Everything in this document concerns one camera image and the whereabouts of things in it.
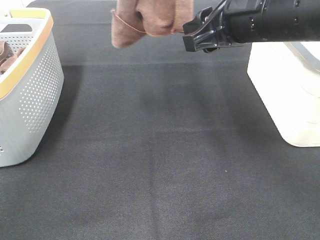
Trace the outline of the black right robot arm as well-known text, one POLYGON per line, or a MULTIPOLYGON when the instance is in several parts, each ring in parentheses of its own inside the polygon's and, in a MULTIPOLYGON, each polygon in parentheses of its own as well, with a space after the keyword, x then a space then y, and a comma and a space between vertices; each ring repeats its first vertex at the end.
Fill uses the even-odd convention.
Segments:
POLYGON ((247 43, 318 42, 318 0, 222 0, 183 25, 186 51, 211 53, 247 43))

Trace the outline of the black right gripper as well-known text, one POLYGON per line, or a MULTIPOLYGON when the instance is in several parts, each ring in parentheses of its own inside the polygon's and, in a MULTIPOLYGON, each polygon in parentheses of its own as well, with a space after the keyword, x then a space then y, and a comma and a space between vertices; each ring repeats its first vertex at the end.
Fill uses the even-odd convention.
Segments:
POLYGON ((237 46, 230 36, 230 18, 245 10, 244 0, 222 0, 216 7, 207 7, 183 25, 182 39, 187 52, 212 53, 219 48, 237 46))

